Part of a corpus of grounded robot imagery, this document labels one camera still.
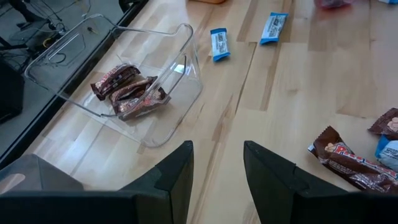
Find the clear plastic bin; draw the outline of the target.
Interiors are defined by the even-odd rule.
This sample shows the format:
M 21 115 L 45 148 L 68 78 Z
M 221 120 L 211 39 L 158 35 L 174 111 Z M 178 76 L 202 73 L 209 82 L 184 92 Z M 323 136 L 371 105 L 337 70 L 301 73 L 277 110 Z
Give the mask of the clear plastic bin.
M 104 34 L 100 29 L 108 26 L 116 34 L 115 41 L 78 88 L 67 94 L 61 87 L 68 78 L 61 69 L 71 69 L 86 55 L 84 50 L 89 46 L 86 41 L 98 40 Z M 171 100 L 138 118 L 120 120 L 109 99 L 111 94 L 100 101 L 90 84 L 122 63 L 135 65 L 141 72 L 122 87 L 158 76 L 147 90 L 161 87 Z M 81 108 L 89 117 L 147 147 L 161 146 L 170 139 L 203 88 L 191 25 L 180 24 L 171 32 L 134 29 L 116 25 L 101 14 L 79 22 L 33 60 L 24 74 L 42 88 L 62 98 L 67 96 L 69 103 Z

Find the black equipment box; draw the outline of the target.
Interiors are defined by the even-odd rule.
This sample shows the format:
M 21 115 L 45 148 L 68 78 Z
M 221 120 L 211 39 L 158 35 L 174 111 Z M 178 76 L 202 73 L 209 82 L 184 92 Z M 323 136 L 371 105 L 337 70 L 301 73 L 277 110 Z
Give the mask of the black equipment box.
M 0 59 L 0 124 L 21 114 L 23 97 L 24 79 Z

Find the red candy packet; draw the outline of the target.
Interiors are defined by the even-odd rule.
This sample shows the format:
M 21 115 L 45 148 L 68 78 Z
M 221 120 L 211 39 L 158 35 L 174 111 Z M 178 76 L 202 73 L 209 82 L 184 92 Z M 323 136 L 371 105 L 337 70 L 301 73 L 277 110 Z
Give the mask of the red candy packet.
M 316 7 L 334 9 L 352 4 L 355 0 L 313 0 Z

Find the black aluminium frame rail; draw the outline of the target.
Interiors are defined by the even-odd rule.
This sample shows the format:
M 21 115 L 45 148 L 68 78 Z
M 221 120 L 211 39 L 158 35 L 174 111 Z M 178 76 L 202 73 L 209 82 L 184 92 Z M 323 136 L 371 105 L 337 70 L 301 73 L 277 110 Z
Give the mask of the black aluminium frame rail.
M 86 55 L 78 59 L 71 69 L 61 69 L 68 78 L 61 87 L 67 94 L 72 94 L 78 88 L 113 44 L 116 34 L 111 30 L 111 26 L 101 28 L 100 31 L 104 34 L 101 34 L 98 40 L 86 41 L 89 45 L 84 50 Z M 0 124 L 0 169 L 26 152 L 68 98 L 62 98 L 27 78 L 19 88 L 24 94 L 21 98 L 21 112 Z

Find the brown candy bar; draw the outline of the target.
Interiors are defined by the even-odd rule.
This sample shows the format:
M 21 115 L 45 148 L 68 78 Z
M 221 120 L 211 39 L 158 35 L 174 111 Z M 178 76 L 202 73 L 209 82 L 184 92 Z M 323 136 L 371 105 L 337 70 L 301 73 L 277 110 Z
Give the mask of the brown candy bar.
M 323 166 L 360 190 L 398 195 L 398 172 L 356 155 L 331 126 L 309 145 L 308 151 Z
M 391 108 L 380 116 L 368 131 L 385 135 L 389 140 L 398 140 L 398 108 Z
M 120 102 L 122 113 L 117 116 L 122 121 L 138 118 L 166 105 L 170 100 L 171 97 L 161 87 L 153 91 L 146 90 L 140 98 Z
M 113 110 L 116 114 L 122 113 L 120 102 L 140 98 L 146 90 L 156 81 L 158 76 L 146 77 L 140 81 L 134 81 L 116 90 L 109 96 Z
M 90 87 L 96 97 L 100 101 L 104 101 L 108 95 L 121 88 L 140 73 L 140 70 L 135 65 L 122 63 L 112 68 L 99 81 L 91 83 Z

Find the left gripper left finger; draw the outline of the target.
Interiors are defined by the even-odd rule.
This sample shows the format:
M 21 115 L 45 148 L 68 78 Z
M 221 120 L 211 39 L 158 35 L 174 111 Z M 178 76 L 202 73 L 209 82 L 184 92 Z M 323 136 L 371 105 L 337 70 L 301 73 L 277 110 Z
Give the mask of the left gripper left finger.
M 193 185 L 191 140 L 120 189 L 132 193 L 138 224 L 186 224 Z

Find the black rail clamp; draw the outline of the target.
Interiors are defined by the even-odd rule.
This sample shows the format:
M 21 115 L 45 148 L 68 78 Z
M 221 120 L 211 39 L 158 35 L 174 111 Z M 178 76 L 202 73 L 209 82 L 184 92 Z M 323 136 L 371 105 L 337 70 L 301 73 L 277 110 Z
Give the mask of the black rail clamp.
M 118 0 L 119 7 L 124 14 L 140 12 L 149 0 Z

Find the smoky grey translucent bin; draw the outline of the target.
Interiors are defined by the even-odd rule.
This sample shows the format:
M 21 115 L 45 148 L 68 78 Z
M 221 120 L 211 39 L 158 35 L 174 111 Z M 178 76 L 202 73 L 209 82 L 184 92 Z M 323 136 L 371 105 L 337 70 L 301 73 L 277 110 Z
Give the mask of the smoky grey translucent bin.
M 0 170 L 0 194 L 83 189 L 82 183 L 35 154 L 23 155 Z

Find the black slanted pole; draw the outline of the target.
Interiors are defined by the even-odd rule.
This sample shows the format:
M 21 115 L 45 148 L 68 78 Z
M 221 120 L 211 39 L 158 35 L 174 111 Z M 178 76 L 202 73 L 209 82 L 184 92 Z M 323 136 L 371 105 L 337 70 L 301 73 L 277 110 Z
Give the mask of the black slanted pole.
M 8 0 L 8 2 L 16 11 L 22 14 L 22 16 L 25 19 L 25 23 L 17 24 L 18 28 L 20 28 L 19 31 L 20 34 L 26 32 L 33 32 L 33 31 L 49 32 L 48 30 L 41 30 L 39 28 L 33 27 L 33 25 L 37 22 L 42 22 L 42 21 L 48 22 L 48 20 L 28 10 L 27 6 L 22 2 L 22 0 Z

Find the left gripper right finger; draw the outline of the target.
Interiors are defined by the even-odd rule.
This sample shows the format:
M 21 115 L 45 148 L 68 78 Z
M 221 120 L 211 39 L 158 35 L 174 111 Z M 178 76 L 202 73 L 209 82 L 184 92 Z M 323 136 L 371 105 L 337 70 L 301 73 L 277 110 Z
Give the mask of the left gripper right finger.
M 244 141 L 248 186 L 262 224 L 328 224 L 323 208 L 345 190 L 254 141 Z

